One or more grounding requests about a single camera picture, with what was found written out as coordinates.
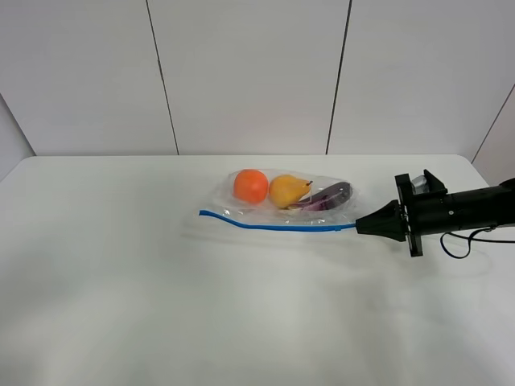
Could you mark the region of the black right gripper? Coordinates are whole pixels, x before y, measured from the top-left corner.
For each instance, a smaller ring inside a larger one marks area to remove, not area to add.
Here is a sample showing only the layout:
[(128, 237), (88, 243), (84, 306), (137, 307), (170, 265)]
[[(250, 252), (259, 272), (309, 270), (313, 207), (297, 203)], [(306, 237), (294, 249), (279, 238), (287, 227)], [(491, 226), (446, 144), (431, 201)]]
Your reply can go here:
[(374, 213), (357, 219), (356, 231), (361, 235), (379, 236), (398, 242), (405, 242), (407, 235), (410, 255), (420, 257), (423, 254), (422, 236), (444, 232), (448, 218), (443, 202), (447, 188), (429, 170), (424, 170), (423, 175), (429, 183), (429, 192), (415, 195), (410, 176), (397, 175), (395, 183), (400, 207), (397, 200), (390, 201)]

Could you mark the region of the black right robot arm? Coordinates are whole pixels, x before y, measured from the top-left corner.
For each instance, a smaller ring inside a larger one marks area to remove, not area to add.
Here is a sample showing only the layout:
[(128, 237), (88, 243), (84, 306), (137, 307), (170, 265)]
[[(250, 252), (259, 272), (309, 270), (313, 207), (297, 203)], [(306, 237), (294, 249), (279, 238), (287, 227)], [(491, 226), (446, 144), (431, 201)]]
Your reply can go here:
[(464, 239), (471, 244), (482, 232), (514, 225), (513, 179), (495, 187), (456, 193), (450, 193), (428, 170), (416, 179), (397, 175), (395, 183), (398, 198), (356, 220), (356, 231), (406, 241), (412, 257), (423, 255), (423, 236), (453, 236), (456, 231), (470, 230)]

